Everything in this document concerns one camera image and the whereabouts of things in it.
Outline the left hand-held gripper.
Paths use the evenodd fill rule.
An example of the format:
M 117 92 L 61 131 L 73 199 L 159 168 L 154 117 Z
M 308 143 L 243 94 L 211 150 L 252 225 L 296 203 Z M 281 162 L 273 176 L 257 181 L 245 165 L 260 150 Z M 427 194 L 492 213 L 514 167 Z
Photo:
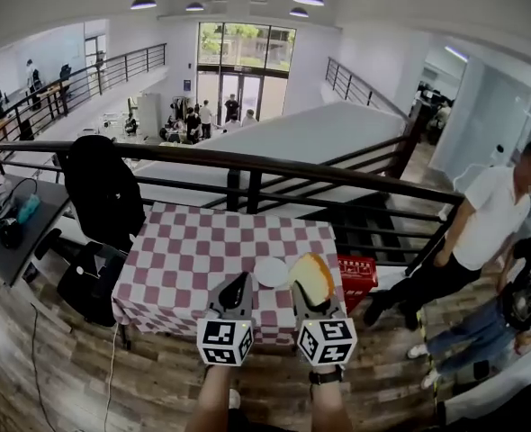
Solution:
M 197 320 L 196 345 L 206 365 L 241 366 L 254 338 L 250 272 L 224 281 L 209 293 L 209 307 Z

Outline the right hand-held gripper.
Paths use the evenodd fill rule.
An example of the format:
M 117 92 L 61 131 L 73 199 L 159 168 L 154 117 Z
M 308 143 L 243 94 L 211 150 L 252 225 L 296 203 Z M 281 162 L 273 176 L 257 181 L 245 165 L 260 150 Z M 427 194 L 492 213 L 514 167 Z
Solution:
M 293 312 L 299 317 L 296 346 L 312 367 L 346 365 L 357 344 L 354 322 L 347 317 L 335 294 L 323 303 L 322 313 L 314 312 L 302 285 L 292 284 Z

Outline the golden brown bread slice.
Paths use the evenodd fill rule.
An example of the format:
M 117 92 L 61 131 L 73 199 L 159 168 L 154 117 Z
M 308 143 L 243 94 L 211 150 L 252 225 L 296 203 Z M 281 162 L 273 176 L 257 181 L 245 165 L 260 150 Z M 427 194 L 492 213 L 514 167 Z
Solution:
M 329 267 L 323 258 L 315 253 L 300 257 L 288 274 L 288 285 L 298 283 L 305 291 L 309 302 L 318 306 L 330 299 L 335 285 Z

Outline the white round plate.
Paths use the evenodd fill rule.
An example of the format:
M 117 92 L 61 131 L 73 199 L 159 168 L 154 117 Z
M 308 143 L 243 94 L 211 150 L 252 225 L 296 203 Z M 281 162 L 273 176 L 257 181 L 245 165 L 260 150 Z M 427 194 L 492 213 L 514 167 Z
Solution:
M 263 257 L 256 261 L 253 275 L 257 282 L 267 288 L 277 288 L 287 284 L 287 264 L 275 257 Z

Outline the red white checked tablecloth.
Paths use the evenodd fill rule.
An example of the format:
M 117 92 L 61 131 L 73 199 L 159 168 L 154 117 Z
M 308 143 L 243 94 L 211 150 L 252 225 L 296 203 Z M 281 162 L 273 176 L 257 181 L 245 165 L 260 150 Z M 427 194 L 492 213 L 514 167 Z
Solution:
M 263 257 L 293 266 L 306 253 L 325 261 L 333 292 L 342 300 L 335 234 L 328 223 L 157 202 L 114 286 L 113 316 L 142 333 L 192 338 L 213 288 L 253 271 Z

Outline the black wristwatch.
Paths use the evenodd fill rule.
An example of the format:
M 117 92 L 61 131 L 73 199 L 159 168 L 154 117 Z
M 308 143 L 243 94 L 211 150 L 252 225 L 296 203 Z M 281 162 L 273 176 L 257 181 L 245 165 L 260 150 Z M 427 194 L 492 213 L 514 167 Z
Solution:
M 340 365 L 316 366 L 309 373 L 309 381 L 312 385 L 341 383 L 343 370 Z

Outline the black staircase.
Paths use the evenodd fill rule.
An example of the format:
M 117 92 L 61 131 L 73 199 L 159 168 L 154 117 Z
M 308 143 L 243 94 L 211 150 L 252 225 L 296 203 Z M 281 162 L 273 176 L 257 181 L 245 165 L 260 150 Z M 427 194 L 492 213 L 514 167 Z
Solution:
M 340 255 L 369 257 L 378 266 L 409 266 L 447 225 L 438 216 L 443 206 L 428 200 L 373 193 L 351 203 L 361 207 L 325 208 L 302 218 L 330 224 Z

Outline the black office chair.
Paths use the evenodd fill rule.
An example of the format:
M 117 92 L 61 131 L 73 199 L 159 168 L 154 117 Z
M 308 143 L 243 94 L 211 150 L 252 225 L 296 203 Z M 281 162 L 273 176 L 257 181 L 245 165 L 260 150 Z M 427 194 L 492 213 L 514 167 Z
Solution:
M 94 241 L 76 245 L 54 228 L 41 240 L 34 256 L 38 260 L 55 257 L 66 264 L 58 281 L 58 295 L 87 322 L 106 328 L 116 325 L 112 295 L 126 253 Z

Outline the black jacket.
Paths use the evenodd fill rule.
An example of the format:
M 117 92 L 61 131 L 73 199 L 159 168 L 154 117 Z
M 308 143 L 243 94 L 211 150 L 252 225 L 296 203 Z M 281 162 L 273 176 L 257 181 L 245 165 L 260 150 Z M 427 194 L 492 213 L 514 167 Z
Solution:
M 83 136 L 69 148 L 62 169 L 84 235 L 129 252 L 146 215 L 139 184 L 114 143 Z

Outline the grey desk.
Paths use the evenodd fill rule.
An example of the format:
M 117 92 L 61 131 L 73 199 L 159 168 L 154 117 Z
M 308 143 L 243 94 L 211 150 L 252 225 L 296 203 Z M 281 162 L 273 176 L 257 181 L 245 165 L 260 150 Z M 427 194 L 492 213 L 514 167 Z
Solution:
M 31 194 L 39 196 L 40 206 L 22 225 L 21 245 L 16 249 L 8 249 L 0 242 L 0 281 L 8 286 L 14 285 L 22 277 L 35 248 L 69 204 L 68 193 L 60 184 L 17 175 L 0 176 L 0 221 L 16 218 Z

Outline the short black balcony railing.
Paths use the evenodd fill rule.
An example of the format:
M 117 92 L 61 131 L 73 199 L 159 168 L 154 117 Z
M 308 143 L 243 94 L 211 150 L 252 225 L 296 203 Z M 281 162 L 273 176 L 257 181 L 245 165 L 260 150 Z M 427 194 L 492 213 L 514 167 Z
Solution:
M 393 113 L 405 122 L 410 119 L 384 94 L 332 57 L 328 58 L 325 81 L 341 100 Z

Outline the black headset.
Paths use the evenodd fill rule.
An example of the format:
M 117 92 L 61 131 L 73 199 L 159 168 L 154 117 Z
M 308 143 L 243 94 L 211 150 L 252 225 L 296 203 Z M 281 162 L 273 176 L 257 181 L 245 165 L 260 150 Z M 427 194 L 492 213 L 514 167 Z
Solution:
M 16 218 L 6 218 L 0 221 L 0 242 L 8 249 L 18 248 L 23 240 L 22 225 Z

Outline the glass entrance doors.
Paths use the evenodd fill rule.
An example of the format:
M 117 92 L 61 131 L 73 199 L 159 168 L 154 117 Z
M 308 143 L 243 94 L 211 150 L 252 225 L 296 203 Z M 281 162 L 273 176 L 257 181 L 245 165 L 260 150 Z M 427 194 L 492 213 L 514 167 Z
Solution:
M 248 110 L 258 121 L 283 114 L 297 31 L 273 25 L 201 22 L 196 100 L 207 100 L 215 122 Z

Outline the long black balcony railing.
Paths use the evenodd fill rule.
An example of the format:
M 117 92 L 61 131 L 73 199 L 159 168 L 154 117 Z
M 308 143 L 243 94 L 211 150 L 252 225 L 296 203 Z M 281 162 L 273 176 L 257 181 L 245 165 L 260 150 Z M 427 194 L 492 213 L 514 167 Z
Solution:
M 0 141 L 34 140 L 81 105 L 134 77 L 163 67 L 166 54 L 167 45 L 159 43 L 65 72 L 4 110 L 0 115 Z

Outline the yellow black striped post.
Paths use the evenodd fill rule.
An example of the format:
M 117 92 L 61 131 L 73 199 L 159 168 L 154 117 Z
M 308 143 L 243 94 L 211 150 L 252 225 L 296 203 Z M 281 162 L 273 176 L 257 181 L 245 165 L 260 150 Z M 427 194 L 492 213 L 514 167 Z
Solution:
M 418 328 L 420 335 L 422 336 L 423 342 L 428 342 L 428 334 L 425 326 L 425 312 L 423 310 L 419 310 L 417 312 L 417 319 L 418 319 Z M 428 362 L 428 368 L 432 370 L 435 367 L 434 359 L 431 355 L 427 356 L 427 362 Z M 432 398 L 434 402 L 434 415 L 436 418 L 436 421 L 440 421 L 440 407 L 439 407 L 439 400 L 438 400 L 438 386 L 437 381 L 434 381 L 433 384 L 430 386 L 430 390 L 432 391 Z

